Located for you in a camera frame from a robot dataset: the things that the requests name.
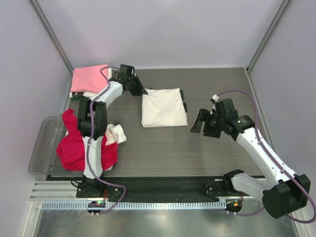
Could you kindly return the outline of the white and green raglan shirt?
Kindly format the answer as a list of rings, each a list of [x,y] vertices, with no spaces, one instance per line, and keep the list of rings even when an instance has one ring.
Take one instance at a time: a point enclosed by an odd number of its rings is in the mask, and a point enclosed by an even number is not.
[[[142,95],[144,128],[187,126],[187,113],[179,88],[146,89]]]

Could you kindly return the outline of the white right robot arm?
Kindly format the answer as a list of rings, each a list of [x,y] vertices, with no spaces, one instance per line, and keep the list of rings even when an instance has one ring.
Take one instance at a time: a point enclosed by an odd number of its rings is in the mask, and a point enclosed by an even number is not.
[[[297,211],[308,203],[311,182],[289,168],[269,146],[248,116],[240,116],[230,98],[213,101],[212,110],[200,109],[191,133],[220,138],[232,137],[255,161],[266,180],[261,181],[237,169],[223,175],[223,191],[242,192],[259,200],[275,219]]]

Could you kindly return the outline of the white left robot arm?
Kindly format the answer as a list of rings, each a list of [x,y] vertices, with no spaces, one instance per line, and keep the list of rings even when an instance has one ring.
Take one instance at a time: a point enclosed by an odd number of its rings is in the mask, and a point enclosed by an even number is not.
[[[108,126],[108,106],[126,91],[135,97],[147,94],[133,66],[121,64],[118,68],[110,68],[117,70],[110,79],[103,73],[108,67],[100,69],[106,86],[96,96],[89,100],[80,100],[79,103],[77,128],[83,140],[85,165],[82,181],[77,187],[78,198],[100,197],[108,186],[102,180],[101,162],[102,140]]]

